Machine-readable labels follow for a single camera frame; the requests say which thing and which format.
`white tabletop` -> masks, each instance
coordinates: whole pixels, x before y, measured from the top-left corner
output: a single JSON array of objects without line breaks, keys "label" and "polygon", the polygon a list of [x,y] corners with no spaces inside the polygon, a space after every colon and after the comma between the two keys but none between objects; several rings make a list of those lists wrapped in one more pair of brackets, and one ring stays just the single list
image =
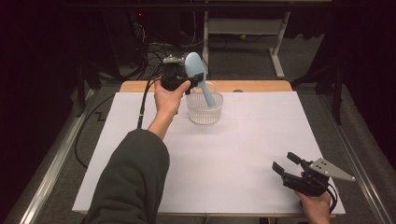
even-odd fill
[{"label": "white tabletop", "polygon": [[[94,188],[122,138],[137,124],[139,92],[117,93],[73,211],[88,211]],[[300,216],[299,199],[272,170],[301,167],[288,152],[307,161],[321,158],[298,95],[289,92],[224,92],[219,122],[201,126],[188,118],[185,97],[164,142],[170,154],[160,214],[222,216]],[[155,115],[149,93],[143,128]],[[345,213],[338,202],[334,214]]]}]

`forearm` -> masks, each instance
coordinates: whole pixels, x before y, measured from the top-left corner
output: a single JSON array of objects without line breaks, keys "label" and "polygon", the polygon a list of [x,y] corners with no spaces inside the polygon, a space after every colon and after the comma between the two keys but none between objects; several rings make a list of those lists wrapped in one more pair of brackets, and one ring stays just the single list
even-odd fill
[{"label": "forearm", "polygon": [[172,123],[174,115],[169,113],[157,113],[154,121],[148,127],[148,130],[157,134],[161,139],[165,137],[166,131]]},{"label": "forearm", "polygon": [[154,223],[169,154],[147,130],[127,134],[102,172],[87,223]]}]

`metal rail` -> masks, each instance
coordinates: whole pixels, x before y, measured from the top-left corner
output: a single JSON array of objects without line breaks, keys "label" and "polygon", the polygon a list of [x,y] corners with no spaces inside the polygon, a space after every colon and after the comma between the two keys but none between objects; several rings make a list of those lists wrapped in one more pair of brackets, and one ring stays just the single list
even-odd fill
[{"label": "metal rail", "polygon": [[64,162],[67,159],[67,155],[72,148],[78,130],[82,125],[82,122],[87,116],[87,111],[90,111],[92,108],[92,102],[97,94],[94,94],[92,90],[90,90],[87,94],[87,109],[81,114],[79,118],[76,118],[70,126],[70,130],[67,134],[66,139],[62,142],[62,145],[58,149],[46,175],[44,176],[43,180],[41,181],[40,187],[37,189],[35,196],[33,197],[32,201],[29,204],[23,218],[21,219],[21,224],[30,224],[35,223],[38,215],[41,212],[41,209],[44,207],[45,202],[47,201],[48,197],[50,196],[53,187],[55,186],[56,180],[62,168],[64,166]]},{"label": "metal rail", "polygon": [[349,140],[347,139],[347,135],[345,134],[342,126],[338,125],[336,123],[336,121],[334,120],[334,118],[332,116],[332,107],[330,105],[330,102],[324,95],[319,95],[318,98],[319,98],[320,102],[322,103],[323,107],[326,109],[326,112],[332,121],[332,125],[335,128],[335,130],[337,131],[337,133],[344,145],[346,159],[348,160],[349,164],[351,165],[351,168],[355,174],[355,177],[361,186],[361,191],[363,192],[364,196],[366,197],[368,204],[372,208],[376,220],[378,221],[379,224],[393,223],[386,207],[384,206],[384,204],[382,204],[382,201],[381,201],[381,199],[377,193],[377,190],[375,188],[375,185],[373,184],[370,177],[365,172],[363,165],[359,161],[358,156],[355,152],[355,148],[350,144]]}]

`transparent container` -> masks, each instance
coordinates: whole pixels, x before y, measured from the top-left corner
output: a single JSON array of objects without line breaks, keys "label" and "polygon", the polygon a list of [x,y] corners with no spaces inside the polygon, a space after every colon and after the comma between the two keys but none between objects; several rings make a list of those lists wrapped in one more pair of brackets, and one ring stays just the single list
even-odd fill
[{"label": "transparent container", "polygon": [[190,120],[194,123],[204,125],[219,121],[223,105],[221,93],[216,92],[216,87],[211,82],[206,82],[206,84],[211,85],[215,89],[210,93],[215,99],[216,106],[209,107],[207,105],[204,94],[198,91],[200,90],[199,88],[192,89],[191,94],[187,96],[187,108]]}]

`wooden table edge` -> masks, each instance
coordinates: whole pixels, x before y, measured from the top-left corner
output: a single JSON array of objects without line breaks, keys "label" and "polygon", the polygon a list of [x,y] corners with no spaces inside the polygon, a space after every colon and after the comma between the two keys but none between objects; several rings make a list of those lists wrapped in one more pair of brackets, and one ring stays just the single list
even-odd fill
[{"label": "wooden table edge", "polygon": [[[232,91],[292,91],[291,85],[285,80],[210,80],[219,92]],[[120,92],[141,92],[146,88],[147,81],[125,81]]]}]

